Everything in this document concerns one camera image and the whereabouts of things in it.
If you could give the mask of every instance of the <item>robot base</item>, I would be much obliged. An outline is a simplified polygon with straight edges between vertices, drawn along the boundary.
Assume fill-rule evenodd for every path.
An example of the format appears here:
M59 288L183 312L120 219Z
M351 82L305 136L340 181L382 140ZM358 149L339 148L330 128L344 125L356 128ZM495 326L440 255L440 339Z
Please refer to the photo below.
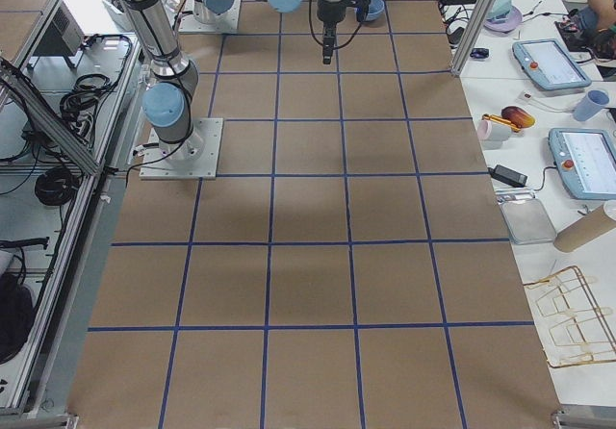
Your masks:
M173 180L173 179L216 179L218 155L222 140L222 118L195 118L193 128L205 139L203 152L194 160L184 162L169 162L161 160L155 164L143 166L140 177L143 180ZM148 142L158 142L158 136L152 129ZM154 162L164 155L158 148L145 152L143 162Z
M227 34L236 35L240 23L241 0L235 0L231 9L224 13L224 16L217 18L212 23L201 23L192 15L182 18L180 23L180 33L188 34ZM186 9L193 9L194 1L187 0Z

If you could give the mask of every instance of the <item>cardboard floor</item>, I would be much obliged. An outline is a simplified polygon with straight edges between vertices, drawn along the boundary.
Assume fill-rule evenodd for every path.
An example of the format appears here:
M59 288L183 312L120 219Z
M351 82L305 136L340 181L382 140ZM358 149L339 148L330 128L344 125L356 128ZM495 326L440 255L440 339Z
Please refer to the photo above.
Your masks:
M244 2L238 36L182 39L193 114L225 118L219 176L131 178L80 427L552 427L437 4L386 5L330 66L307 3Z

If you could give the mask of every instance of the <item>power adapter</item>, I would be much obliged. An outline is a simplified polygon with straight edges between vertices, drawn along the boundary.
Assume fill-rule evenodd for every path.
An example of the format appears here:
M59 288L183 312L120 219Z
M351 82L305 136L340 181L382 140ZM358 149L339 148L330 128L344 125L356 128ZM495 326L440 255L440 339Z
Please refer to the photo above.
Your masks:
M488 167L490 176L492 179L496 179L499 182L503 182L511 187L523 187L526 185L527 177L524 174L497 164L494 167Z

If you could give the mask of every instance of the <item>black bag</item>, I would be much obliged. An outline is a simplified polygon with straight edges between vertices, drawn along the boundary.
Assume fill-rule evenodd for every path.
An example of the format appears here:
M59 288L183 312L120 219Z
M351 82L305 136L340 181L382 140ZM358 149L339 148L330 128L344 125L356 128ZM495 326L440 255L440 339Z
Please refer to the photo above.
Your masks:
M0 275L0 364L19 353L35 321L30 291L10 273Z

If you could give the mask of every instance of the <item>cardboard tube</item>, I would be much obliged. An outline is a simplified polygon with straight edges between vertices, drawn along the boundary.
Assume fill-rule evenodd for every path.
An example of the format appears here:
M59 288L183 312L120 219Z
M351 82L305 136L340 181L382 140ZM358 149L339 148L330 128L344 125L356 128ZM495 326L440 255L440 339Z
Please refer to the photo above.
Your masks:
M616 200L609 200L592 213L558 232L554 246L560 251L571 253L614 228L616 228Z

